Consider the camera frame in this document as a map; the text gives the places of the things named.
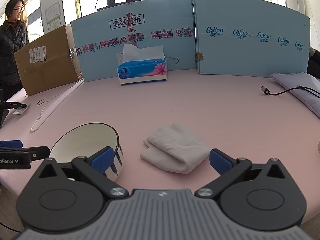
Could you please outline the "white cleaning cloth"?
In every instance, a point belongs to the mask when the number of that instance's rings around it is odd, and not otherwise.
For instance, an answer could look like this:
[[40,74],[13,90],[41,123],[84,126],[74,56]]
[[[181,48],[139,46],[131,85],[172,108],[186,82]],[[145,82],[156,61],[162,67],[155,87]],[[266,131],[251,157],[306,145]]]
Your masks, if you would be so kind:
[[189,174],[209,155],[210,148],[180,124],[162,126],[144,140],[140,157],[161,170]]

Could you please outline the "light blue cardboard panel right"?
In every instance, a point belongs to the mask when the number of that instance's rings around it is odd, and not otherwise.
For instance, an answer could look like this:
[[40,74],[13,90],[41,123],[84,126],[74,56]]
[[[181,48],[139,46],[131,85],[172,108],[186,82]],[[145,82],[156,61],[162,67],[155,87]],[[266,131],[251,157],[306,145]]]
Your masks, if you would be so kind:
[[310,18],[262,0],[193,0],[204,75],[268,77],[307,71]]

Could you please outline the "light blue cardboard panel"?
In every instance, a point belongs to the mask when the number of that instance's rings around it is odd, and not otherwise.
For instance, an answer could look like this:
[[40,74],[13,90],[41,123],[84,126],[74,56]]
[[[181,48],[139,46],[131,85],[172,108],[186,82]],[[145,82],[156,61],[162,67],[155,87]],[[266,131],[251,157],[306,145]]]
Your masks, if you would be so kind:
[[169,70],[194,69],[192,0],[136,0],[107,7],[71,22],[85,81],[117,76],[123,46],[162,46]]
[[307,71],[310,18],[262,0],[193,0],[204,75],[268,77]]

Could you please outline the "brown cardboard box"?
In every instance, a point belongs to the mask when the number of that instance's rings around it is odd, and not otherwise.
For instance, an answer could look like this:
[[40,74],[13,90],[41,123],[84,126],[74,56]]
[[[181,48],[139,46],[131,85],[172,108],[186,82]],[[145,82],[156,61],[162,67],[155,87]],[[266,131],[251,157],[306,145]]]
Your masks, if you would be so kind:
[[82,78],[70,25],[63,25],[39,37],[18,50],[14,58],[28,96]]

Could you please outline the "blue tissue box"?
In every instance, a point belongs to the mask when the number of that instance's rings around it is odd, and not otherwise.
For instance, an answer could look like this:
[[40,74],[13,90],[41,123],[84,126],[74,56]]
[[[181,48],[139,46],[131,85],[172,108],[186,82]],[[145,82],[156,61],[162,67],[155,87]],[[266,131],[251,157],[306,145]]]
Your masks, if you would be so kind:
[[137,48],[132,44],[123,46],[123,63],[117,68],[119,83],[166,81],[167,58],[162,46]]

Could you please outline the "light blue cardboard panel left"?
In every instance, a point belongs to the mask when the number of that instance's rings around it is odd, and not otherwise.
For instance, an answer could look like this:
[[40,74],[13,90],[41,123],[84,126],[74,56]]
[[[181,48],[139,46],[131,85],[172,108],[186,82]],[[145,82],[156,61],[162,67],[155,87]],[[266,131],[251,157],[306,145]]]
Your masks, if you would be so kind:
[[71,22],[85,81],[117,76],[123,46],[162,46],[169,70],[194,69],[192,0],[136,0],[107,7]]

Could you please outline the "woman in dark jacket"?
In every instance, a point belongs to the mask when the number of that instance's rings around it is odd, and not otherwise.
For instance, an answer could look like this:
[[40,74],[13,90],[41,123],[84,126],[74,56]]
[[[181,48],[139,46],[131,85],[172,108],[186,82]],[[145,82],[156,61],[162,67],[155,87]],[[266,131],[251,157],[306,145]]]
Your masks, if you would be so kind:
[[23,88],[14,54],[29,43],[28,30],[21,20],[24,0],[10,0],[5,7],[7,19],[1,25],[1,89],[7,101]]

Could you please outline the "white ceramic bowl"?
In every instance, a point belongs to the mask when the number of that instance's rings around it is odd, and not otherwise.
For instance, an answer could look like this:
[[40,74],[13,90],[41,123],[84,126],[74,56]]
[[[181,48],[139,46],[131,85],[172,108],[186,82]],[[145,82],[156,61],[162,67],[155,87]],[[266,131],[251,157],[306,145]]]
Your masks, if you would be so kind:
[[78,156],[90,157],[106,146],[123,154],[118,132],[108,124],[93,122],[64,134],[52,147],[50,157],[58,163],[70,163]]

